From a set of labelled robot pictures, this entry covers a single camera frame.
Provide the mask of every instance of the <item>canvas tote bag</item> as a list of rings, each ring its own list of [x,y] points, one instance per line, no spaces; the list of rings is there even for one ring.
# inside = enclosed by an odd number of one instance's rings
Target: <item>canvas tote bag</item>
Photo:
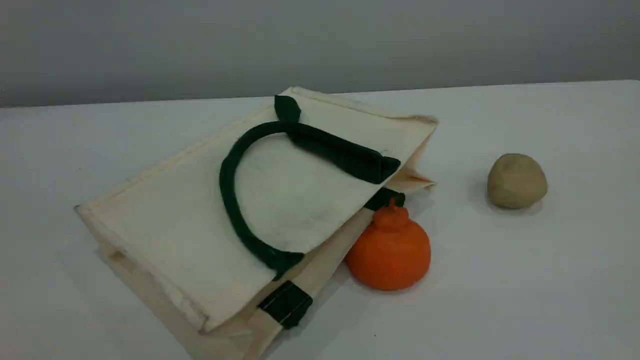
[[[299,320],[369,225],[372,198],[379,207],[395,192],[433,184],[415,164],[435,118],[302,88],[282,95],[299,106],[301,124],[398,161],[393,174],[371,183],[286,134],[251,144],[235,171],[236,200],[265,244],[305,254],[288,271],[276,276],[248,251],[220,192],[221,165],[238,139],[280,120],[273,105],[76,208],[109,265],[197,359],[257,358]]]

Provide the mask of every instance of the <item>gray wall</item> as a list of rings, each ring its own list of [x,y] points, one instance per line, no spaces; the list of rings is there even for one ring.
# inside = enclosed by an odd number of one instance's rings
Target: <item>gray wall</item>
[[[0,22],[3,106],[640,77],[640,0],[0,0]]]

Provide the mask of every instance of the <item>dark green handle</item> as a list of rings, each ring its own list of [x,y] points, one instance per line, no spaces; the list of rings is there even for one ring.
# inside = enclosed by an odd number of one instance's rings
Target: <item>dark green handle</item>
[[[276,97],[276,113],[281,121],[267,122],[249,129],[233,145],[220,167],[220,192],[236,234],[244,246],[267,267],[276,271],[274,280],[279,279],[286,271],[299,263],[304,254],[278,250],[264,243],[249,229],[240,212],[236,199],[236,169],[249,146],[275,133],[286,133],[292,142],[331,161],[345,172],[373,184],[382,183],[400,166],[400,161],[382,156],[379,152],[341,139],[320,129],[300,124],[296,118],[300,109],[290,97]]]

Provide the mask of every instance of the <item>orange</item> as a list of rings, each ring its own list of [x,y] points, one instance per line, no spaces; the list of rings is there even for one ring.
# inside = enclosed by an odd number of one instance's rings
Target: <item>orange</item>
[[[392,199],[373,215],[345,262],[356,279],[374,289],[408,288],[429,270],[429,236]]]

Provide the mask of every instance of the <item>table surface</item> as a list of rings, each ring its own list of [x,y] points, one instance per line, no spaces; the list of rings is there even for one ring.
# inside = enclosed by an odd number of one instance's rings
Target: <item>table surface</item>
[[[378,293],[340,267],[268,359],[639,359],[640,81],[347,94],[441,123],[407,207],[428,275]],[[7,359],[188,359],[72,211],[270,98],[0,110],[0,347]],[[505,152],[549,192],[486,201]]]

